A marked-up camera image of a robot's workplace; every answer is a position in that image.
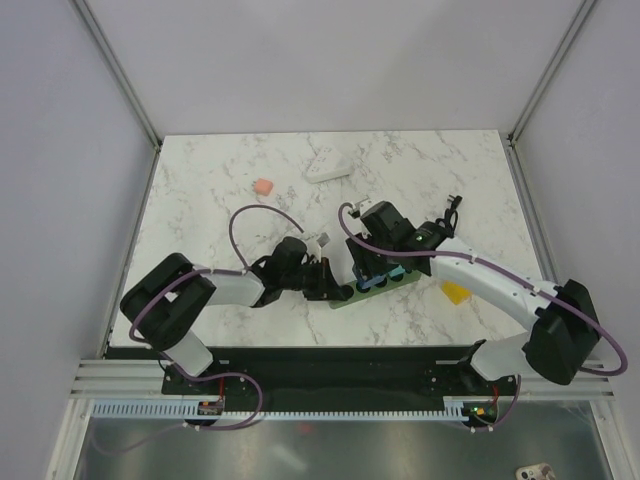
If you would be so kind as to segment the teal plug adapter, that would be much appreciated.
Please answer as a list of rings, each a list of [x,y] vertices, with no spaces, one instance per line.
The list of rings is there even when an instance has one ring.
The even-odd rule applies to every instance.
[[[393,281],[400,281],[404,278],[405,274],[406,270],[401,265],[398,265],[394,269],[390,270],[387,273],[387,276]]]

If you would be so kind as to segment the blue cube socket adapter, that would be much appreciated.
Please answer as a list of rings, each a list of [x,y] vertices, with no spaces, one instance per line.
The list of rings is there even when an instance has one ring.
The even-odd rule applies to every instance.
[[[379,287],[379,288],[384,287],[387,282],[386,280],[387,276],[385,274],[367,276],[362,274],[361,272],[356,271],[354,275],[356,278],[355,280],[356,289],[360,293],[366,293],[372,287]]]

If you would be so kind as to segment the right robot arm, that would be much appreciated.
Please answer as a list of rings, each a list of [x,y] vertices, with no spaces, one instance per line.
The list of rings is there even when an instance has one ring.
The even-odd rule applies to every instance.
[[[575,280],[563,285],[526,278],[477,252],[455,234],[460,200],[452,198],[442,217],[414,226],[388,201],[362,201],[341,208],[361,224],[347,235],[358,278],[381,276],[396,267],[420,272],[470,291],[515,320],[524,333],[478,340],[460,360],[458,381],[467,392],[483,392],[502,377],[535,373],[568,385],[601,336],[588,289]]]

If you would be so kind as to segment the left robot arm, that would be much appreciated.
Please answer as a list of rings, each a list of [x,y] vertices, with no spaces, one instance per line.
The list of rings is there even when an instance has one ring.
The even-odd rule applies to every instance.
[[[284,291],[300,292],[308,301],[346,301],[354,295],[352,287],[337,283],[326,257],[316,258],[303,241],[286,237],[246,271],[198,269],[183,254],[173,253],[124,295],[120,311],[131,322],[133,340],[177,365],[196,392],[208,393],[218,385],[220,371],[192,331],[202,310],[262,308]]]

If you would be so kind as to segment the green power strip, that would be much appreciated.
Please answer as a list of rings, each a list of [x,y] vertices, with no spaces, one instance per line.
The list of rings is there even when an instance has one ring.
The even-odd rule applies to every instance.
[[[345,287],[351,290],[349,298],[347,300],[331,300],[329,306],[331,309],[349,306],[417,282],[421,276],[422,273],[419,271],[407,271],[402,266],[398,266],[385,275],[372,277],[369,280],[356,279],[345,284]]]

